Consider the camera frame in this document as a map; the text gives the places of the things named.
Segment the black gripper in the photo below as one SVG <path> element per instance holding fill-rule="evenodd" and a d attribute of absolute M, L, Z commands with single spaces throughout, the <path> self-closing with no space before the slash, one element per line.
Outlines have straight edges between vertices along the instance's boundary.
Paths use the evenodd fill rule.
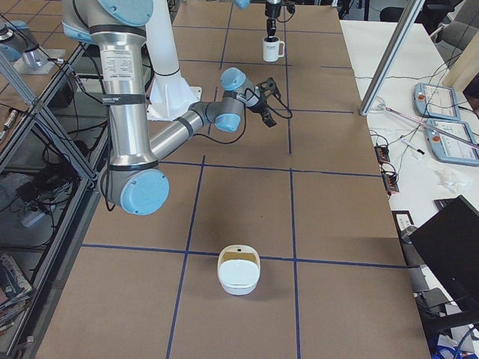
<path fill-rule="evenodd" d="M 281 13 L 281 0 L 266 0 L 265 16 L 266 20 L 266 38 L 271 40 L 276 33 L 276 20 Z"/>
<path fill-rule="evenodd" d="M 264 82 L 255 86 L 252 98 L 256 99 L 256 103 L 251 106 L 251 111 L 256 114 L 261 114 L 263 123 L 268 128 L 272 128 L 276 125 L 276 122 L 268 107 L 267 98 L 269 96 L 274 96 L 276 99 L 281 98 L 281 92 L 273 77 L 269 77 Z"/>

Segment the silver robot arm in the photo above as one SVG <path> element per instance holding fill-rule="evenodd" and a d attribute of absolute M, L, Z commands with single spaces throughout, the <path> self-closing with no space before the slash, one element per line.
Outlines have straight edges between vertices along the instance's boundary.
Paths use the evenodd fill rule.
<path fill-rule="evenodd" d="M 181 76 L 165 1 L 64 1 L 64 33 L 98 46 L 112 148 L 99 187 L 133 215 L 158 210 L 169 193 L 158 162 L 208 123 L 234 132 L 248 109 L 274 126 L 267 100 L 273 79 L 251 82 L 241 70 L 222 73 L 223 97 L 202 102 Z"/>
<path fill-rule="evenodd" d="M 250 4 L 250 0 L 233 0 L 233 3 L 239 8 L 244 10 Z M 268 39 L 272 39 L 276 33 L 276 20 L 281 13 L 282 1 L 281 0 L 266 0 L 265 1 L 265 16 L 266 16 L 266 34 Z"/>

